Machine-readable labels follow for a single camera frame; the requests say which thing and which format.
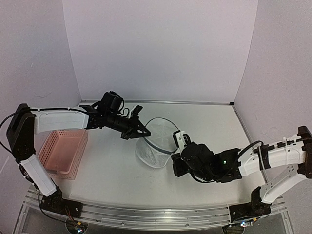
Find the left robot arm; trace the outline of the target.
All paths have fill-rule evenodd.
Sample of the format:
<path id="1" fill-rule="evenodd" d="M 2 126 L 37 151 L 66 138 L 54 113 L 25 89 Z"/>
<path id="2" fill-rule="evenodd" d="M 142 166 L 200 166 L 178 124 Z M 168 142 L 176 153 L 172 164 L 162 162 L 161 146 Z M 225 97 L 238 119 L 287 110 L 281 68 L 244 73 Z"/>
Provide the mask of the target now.
<path id="1" fill-rule="evenodd" d="M 123 116 L 124 99 L 116 92 L 106 92 L 92 105 L 79 107 L 31 108 L 20 104 L 9 115 L 11 122 L 6 137 L 7 149 L 22 168 L 25 178 L 36 185 L 47 198 L 46 204 L 55 213 L 65 209 L 65 201 L 57 193 L 57 187 L 39 161 L 34 147 L 34 136 L 54 130 L 90 130 L 110 128 L 121 133 L 121 138 L 136 139 L 150 136 L 151 132 L 139 120 L 142 106 L 137 105 Z"/>

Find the white mesh laundry bag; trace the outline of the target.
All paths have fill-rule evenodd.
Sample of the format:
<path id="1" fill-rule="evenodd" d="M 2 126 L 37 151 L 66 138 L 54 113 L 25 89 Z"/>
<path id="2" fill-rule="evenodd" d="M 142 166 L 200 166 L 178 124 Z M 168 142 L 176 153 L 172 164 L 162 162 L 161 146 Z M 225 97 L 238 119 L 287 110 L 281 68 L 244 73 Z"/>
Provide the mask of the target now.
<path id="1" fill-rule="evenodd" d="M 178 131 L 178 127 L 163 117 L 149 120 L 145 127 L 151 135 L 137 141 L 135 154 L 147 166 L 155 169 L 163 168 L 171 155 L 177 151 L 173 133 Z"/>

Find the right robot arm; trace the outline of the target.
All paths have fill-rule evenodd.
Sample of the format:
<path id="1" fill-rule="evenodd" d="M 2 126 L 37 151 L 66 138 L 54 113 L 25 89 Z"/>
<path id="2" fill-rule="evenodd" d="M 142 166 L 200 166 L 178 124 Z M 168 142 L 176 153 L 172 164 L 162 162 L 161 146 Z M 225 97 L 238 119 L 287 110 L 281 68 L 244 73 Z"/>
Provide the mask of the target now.
<path id="1" fill-rule="evenodd" d="M 272 181 L 253 191 L 245 211 L 256 216 L 280 195 L 312 177 L 312 134 L 306 126 L 280 142 L 264 144 L 258 140 L 243 149 L 234 148 L 215 154 L 205 144 L 196 144 L 185 131 L 173 133 L 177 152 L 172 155 L 174 174 L 190 174 L 199 183 L 228 183 L 266 169 L 286 166 Z"/>

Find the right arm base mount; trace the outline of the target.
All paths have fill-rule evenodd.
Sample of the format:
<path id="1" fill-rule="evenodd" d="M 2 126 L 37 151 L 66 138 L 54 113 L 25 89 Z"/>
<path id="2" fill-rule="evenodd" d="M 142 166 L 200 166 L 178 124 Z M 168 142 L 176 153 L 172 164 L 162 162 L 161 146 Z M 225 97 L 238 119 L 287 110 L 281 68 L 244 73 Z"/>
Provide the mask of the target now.
<path id="1" fill-rule="evenodd" d="M 262 201 L 260 189 L 259 186 L 252 191 L 250 202 L 229 206 L 231 223 L 259 218 L 271 213 L 271 203 Z"/>

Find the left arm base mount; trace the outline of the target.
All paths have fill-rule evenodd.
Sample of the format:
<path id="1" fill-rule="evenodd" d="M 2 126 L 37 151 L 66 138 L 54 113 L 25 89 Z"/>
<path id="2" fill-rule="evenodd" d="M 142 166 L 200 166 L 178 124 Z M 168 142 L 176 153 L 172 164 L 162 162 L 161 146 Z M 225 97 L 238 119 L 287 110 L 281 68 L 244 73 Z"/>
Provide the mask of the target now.
<path id="1" fill-rule="evenodd" d="M 43 195 L 39 199 L 39 207 L 55 214 L 67 215 L 71 218 L 80 218 L 83 204 L 78 201 L 63 198 L 61 189 L 56 186 L 56 191 L 49 196 Z"/>

